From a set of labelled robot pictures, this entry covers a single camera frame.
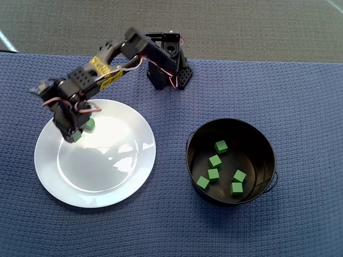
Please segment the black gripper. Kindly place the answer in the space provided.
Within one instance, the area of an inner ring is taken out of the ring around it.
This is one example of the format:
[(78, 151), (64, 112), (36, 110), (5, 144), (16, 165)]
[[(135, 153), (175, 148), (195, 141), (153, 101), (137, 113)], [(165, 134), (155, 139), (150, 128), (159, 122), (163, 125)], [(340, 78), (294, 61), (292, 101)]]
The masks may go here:
[(74, 109), (65, 102), (57, 101), (52, 105), (54, 113), (53, 122), (60, 130), (63, 139), (68, 143), (74, 143), (73, 134), (77, 131), (83, 133), (86, 130), (86, 123), (91, 117), (91, 113), (82, 113)]

